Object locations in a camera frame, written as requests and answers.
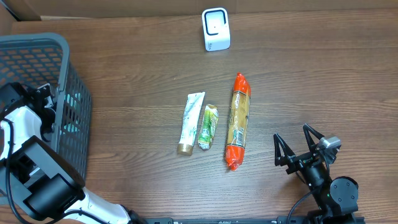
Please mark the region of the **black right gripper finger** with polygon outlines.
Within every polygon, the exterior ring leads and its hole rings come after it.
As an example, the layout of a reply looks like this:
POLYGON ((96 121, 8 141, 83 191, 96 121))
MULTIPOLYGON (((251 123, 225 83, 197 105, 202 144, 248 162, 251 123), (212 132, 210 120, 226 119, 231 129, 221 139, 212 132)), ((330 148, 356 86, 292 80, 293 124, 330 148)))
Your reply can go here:
POLYGON ((285 166, 292 163, 292 159, 295 157, 295 153, 282 139, 282 137, 275 133, 273 135, 274 148, 275 148, 275 166, 285 166))
POLYGON ((310 152, 315 152, 315 149, 317 148, 318 144, 314 142, 312 136, 314 136, 318 140, 321 140, 321 138, 323 138, 324 135, 313 129, 307 123, 303 125, 303 132, 310 152))

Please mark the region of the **spaghetti pack with red ends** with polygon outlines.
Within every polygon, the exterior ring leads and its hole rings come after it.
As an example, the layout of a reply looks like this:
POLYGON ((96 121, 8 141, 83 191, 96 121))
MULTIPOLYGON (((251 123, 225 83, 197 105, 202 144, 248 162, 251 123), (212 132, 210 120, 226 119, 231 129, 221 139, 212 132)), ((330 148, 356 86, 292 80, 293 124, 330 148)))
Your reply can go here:
POLYGON ((250 100, 250 84, 242 73, 237 73, 229 108, 228 135, 225 149, 225 160, 230 170, 236 170, 243 163, 250 100))

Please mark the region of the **green tea packet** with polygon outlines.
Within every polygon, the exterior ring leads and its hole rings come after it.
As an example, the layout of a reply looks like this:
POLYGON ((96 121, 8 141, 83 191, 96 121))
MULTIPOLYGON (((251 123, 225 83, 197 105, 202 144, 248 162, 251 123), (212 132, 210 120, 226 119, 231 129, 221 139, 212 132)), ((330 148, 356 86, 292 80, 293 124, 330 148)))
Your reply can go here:
POLYGON ((198 137, 198 145, 203 150, 209 150, 213 144, 218 125, 218 118, 219 114, 217 107, 214 105, 206 105, 198 137))

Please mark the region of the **white cream tube gold cap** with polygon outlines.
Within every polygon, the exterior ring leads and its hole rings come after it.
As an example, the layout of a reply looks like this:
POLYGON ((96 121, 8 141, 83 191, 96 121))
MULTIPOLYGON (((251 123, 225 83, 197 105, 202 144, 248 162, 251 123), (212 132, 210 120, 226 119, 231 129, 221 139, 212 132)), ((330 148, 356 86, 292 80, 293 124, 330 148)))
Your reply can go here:
POLYGON ((192 155, 204 97, 205 92, 191 93, 187 96, 187 103, 183 113, 182 132, 177 145, 177 153, 180 155, 192 155))

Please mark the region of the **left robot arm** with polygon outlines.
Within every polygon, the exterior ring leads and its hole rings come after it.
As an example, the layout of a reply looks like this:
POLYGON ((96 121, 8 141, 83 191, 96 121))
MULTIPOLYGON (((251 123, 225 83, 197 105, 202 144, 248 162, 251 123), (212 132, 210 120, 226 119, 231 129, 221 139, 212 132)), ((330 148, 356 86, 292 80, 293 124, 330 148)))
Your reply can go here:
POLYGON ((144 223, 126 207, 110 203, 85 187, 81 174, 49 146, 56 104, 49 85, 35 90, 18 82, 1 87, 1 192, 12 212, 20 207, 46 223, 144 223))

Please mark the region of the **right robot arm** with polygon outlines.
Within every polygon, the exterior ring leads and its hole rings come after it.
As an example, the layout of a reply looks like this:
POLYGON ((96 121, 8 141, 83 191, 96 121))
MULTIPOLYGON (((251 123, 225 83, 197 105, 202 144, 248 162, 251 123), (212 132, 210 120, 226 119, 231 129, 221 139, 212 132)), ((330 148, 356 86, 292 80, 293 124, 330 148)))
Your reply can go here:
POLYGON ((308 152, 296 155, 282 137, 273 135, 275 165, 287 166, 286 173, 296 174, 309 188, 309 193, 300 198, 290 209, 282 223, 364 223, 364 218, 356 218, 358 211, 359 185, 351 177, 341 176, 332 179, 330 166, 335 162, 341 148, 341 140, 336 136, 324 136, 310 125, 303 125, 308 152), (310 211, 305 217, 295 217, 295 209, 312 196, 318 210, 310 211))

